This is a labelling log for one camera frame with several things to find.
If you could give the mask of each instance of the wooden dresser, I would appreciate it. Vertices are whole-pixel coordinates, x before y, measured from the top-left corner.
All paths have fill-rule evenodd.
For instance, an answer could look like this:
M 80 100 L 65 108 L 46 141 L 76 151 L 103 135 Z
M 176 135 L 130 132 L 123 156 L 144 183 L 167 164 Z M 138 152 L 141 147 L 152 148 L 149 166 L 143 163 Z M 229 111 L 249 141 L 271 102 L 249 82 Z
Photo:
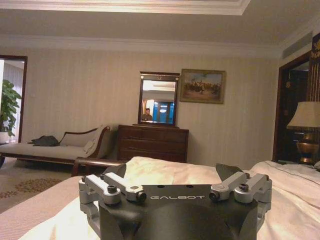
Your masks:
M 175 127 L 119 125 L 117 159 L 149 157 L 172 162 L 187 162 L 189 130 Z

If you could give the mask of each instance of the floor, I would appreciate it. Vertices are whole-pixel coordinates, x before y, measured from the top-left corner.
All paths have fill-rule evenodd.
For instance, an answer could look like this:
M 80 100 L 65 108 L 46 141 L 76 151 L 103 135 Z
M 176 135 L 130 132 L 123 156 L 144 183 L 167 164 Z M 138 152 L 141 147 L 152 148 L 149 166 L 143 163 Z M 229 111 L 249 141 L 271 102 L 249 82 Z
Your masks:
M 0 168 L 0 213 L 71 177 L 72 165 L 7 157 Z

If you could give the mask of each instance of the mirror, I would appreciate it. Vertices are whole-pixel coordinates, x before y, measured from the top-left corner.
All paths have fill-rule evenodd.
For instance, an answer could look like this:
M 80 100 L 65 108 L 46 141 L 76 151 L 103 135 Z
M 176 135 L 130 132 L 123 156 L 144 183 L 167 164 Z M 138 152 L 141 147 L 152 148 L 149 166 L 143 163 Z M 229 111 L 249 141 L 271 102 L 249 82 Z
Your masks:
M 180 73 L 140 72 L 138 124 L 176 125 Z

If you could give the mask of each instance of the picture frame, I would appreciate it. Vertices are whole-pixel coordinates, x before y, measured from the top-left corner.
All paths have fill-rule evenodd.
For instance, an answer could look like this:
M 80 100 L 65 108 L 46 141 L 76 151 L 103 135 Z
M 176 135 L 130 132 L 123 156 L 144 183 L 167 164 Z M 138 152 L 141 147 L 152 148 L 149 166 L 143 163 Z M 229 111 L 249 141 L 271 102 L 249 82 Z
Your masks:
M 182 69 L 180 77 L 181 102 L 223 104 L 226 71 Z

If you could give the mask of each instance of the air vent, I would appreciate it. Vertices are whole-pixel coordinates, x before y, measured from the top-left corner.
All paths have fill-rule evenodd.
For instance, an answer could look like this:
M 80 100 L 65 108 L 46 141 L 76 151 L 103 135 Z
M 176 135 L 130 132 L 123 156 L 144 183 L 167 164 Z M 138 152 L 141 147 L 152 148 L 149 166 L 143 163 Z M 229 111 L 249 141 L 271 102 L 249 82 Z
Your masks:
M 287 47 L 282 52 L 282 59 L 285 59 L 286 57 L 290 56 L 291 54 L 295 53 L 299 49 L 302 49 L 304 46 L 312 43 L 312 32 L 309 32 L 307 35 L 300 38 L 298 41 L 296 41 L 294 44 Z

